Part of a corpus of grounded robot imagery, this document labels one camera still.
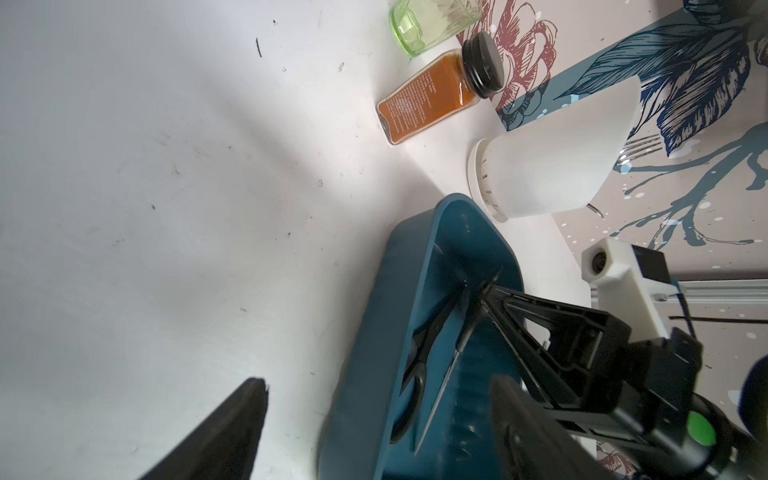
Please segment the small black scissors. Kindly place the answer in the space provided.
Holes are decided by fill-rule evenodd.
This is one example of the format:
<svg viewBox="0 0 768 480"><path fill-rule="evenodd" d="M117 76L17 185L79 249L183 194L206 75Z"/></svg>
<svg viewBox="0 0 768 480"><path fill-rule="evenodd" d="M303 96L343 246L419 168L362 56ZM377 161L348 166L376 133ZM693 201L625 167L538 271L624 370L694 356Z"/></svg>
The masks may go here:
<svg viewBox="0 0 768 480"><path fill-rule="evenodd" d="M441 301L440 308L411 337L400 393L404 393L411 383L413 383L413 389L404 412L394 422L389 439L390 445L399 443L415 423L425 394L428 374L427 363L431 349L449 316L465 296L466 290L465 284L456 287Z"/></svg>

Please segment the white utensil holder cup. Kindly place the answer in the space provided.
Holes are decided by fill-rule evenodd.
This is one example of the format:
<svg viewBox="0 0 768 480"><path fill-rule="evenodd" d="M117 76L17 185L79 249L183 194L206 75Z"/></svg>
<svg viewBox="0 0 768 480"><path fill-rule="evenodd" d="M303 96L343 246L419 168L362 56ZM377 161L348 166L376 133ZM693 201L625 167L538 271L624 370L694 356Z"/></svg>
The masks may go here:
<svg viewBox="0 0 768 480"><path fill-rule="evenodd" d="M467 160L471 198L503 223L586 207L639 118L641 81L632 76L493 138Z"/></svg>

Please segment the fork in holder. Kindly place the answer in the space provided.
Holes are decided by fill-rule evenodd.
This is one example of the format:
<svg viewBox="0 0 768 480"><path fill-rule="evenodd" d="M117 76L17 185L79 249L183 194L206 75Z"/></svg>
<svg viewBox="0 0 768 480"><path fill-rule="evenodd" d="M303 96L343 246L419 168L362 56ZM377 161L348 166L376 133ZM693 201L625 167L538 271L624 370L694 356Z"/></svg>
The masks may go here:
<svg viewBox="0 0 768 480"><path fill-rule="evenodd" d="M620 169L623 166L627 166L632 161L664 149L664 140L660 134L630 139L620 150L614 168Z"/></svg>

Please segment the orange spice jar black lid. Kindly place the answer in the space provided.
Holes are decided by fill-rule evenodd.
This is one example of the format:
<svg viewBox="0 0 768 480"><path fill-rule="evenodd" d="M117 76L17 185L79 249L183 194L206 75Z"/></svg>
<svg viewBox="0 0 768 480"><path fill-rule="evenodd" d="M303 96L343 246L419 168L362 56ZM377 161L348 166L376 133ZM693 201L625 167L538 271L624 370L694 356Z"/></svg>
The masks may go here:
<svg viewBox="0 0 768 480"><path fill-rule="evenodd" d="M387 141L398 145L503 87L504 68L497 45L489 33L481 31L379 101L376 113Z"/></svg>

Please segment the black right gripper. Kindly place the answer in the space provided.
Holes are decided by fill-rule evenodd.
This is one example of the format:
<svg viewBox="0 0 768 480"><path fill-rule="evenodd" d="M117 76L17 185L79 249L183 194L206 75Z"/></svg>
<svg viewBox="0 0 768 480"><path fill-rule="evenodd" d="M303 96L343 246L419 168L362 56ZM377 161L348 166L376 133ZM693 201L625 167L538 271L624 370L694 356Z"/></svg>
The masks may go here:
<svg viewBox="0 0 768 480"><path fill-rule="evenodd" d="M481 304L529 394L569 433L614 446L651 479L766 478L765 358L744 381L735 426L695 393L703 348L680 329L628 344L631 328L606 311L496 284Z"/></svg>

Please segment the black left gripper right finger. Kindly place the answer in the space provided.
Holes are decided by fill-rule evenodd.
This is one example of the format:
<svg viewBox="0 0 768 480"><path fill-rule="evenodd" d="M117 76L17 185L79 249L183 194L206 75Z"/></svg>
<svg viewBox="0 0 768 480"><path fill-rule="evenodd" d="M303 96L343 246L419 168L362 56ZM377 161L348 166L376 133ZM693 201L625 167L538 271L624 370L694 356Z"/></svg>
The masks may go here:
<svg viewBox="0 0 768 480"><path fill-rule="evenodd" d="M600 477L597 461L511 377L492 377L490 412L504 479Z"/></svg>

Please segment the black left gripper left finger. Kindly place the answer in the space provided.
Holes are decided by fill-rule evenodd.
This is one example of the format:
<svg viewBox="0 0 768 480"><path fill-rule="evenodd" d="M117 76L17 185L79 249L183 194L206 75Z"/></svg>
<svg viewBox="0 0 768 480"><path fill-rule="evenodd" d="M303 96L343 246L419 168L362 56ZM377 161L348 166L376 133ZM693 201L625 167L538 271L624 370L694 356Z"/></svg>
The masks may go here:
<svg viewBox="0 0 768 480"><path fill-rule="evenodd" d="M145 479L248 479L268 409L264 380L246 379Z"/></svg>

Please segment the green glass cup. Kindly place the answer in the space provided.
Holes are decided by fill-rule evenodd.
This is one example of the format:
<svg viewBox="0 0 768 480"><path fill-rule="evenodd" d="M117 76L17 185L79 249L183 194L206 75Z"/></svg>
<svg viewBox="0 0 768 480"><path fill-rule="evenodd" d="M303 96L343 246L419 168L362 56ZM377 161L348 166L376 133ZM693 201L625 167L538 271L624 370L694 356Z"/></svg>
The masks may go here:
<svg viewBox="0 0 768 480"><path fill-rule="evenodd" d="M416 57L453 37L482 17L482 2L475 0L398 0L388 20L398 45Z"/></svg>

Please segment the teal storage box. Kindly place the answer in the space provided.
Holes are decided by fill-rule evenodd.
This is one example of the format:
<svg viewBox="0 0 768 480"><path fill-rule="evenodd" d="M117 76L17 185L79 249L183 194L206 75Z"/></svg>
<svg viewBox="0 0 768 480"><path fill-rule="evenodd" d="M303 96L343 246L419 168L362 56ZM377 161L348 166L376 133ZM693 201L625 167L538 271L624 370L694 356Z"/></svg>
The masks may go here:
<svg viewBox="0 0 768 480"><path fill-rule="evenodd" d="M499 268L500 286L523 288L517 259L486 215L463 194L400 222L391 233L357 338L337 388L318 460L322 479L498 479L489 386L517 376L512 352L489 323L476 327L453 371L424 444L413 455L469 304ZM411 337L456 287L467 290L434 342L414 425L394 445L394 422Z"/></svg>

